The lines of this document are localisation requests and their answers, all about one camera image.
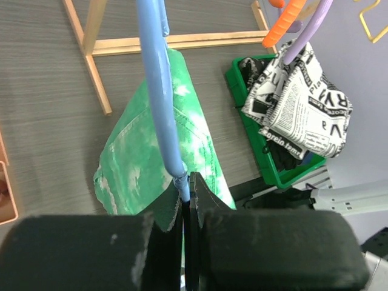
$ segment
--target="laundry basket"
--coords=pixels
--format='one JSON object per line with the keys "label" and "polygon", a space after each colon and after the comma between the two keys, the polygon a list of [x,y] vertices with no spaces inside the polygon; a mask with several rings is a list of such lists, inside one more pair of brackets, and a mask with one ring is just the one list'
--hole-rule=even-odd
{"label": "laundry basket", "polygon": [[[275,55],[254,56],[255,59],[273,59]],[[295,181],[299,180],[306,174],[314,171],[326,161],[325,158],[314,155],[311,162],[304,166],[298,166],[293,170],[283,170],[278,172],[275,163],[272,159],[271,153],[263,153],[263,148],[266,146],[267,141],[263,135],[260,135],[260,125],[247,117],[241,112],[241,107],[245,104],[248,97],[248,91],[244,83],[238,68],[238,62],[244,58],[237,58],[233,60],[232,67],[226,73],[226,80],[229,85],[229,89],[235,99],[236,106],[239,107],[239,113],[242,119],[242,123],[247,131],[250,144],[252,146],[257,165],[261,172],[261,175],[268,185],[275,185],[278,188],[284,189],[291,186]]]}

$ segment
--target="gray floor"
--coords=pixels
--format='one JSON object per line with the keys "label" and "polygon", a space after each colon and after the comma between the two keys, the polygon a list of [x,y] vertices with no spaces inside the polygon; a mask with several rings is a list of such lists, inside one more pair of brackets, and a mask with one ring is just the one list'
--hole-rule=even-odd
{"label": "gray floor", "polygon": [[[88,0],[75,0],[82,22]],[[166,0],[172,34],[256,30],[251,0]],[[137,35],[135,0],[109,1],[100,39]],[[259,175],[223,74],[261,45],[183,51],[230,186]],[[140,55],[96,59],[114,114],[104,117],[61,0],[0,2],[0,121],[23,215],[101,213],[92,175],[144,77]],[[0,240],[9,225],[0,227]]]}

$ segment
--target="tie-dye fabric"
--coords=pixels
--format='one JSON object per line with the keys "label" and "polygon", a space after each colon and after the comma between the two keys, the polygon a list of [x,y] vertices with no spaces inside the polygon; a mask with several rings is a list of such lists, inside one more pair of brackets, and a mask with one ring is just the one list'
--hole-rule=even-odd
{"label": "tie-dye fabric", "polygon": [[[189,173],[200,172],[211,191],[235,209],[183,55],[171,49],[168,53],[182,159]],[[109,214],[135,215],[162,194],[171,180],[159,151],[143,81],[101,153],[94,175],[96,196]]]}

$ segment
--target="white wall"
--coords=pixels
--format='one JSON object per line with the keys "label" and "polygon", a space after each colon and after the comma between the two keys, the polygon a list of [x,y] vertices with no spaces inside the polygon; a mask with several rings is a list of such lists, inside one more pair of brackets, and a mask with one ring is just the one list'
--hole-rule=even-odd
{"label": "white wall", "polygon": [[[375,0],[334,0],[311,44],[329,80],[353,104],[347,144],[339,157],[327,162],[335,187],[388,179],[388,34],[372,44],[359,13]],[[260,0],[272,26],[277,11]],[[367,12],[373,35],[388,25],[388,1]],[[288,41],[296,35],[282,39]]]}

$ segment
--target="wooden rack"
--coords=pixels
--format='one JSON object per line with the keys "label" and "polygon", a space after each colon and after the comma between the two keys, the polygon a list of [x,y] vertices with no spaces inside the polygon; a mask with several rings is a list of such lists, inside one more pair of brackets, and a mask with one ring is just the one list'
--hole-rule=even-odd
{"label": "wooden rack", "polygon": [[[141,51],[139,38],[97,40],[107,0],[90,0],[85,30],[82,29],[72,0],[63,0],[63,2],[92,83],[96,89],[102,111],[105,115],[109,115],[112,113],[112,108],[93,57],[139,53]],[[167,43],[170,48],[179,50],[261,43],[269,29],[258,1],[252,3],[252,10],[260,29],[258,31],[170,35],[166,37]],[[268,51],[269,53],[276,53],[276,48],[268,48]]]}

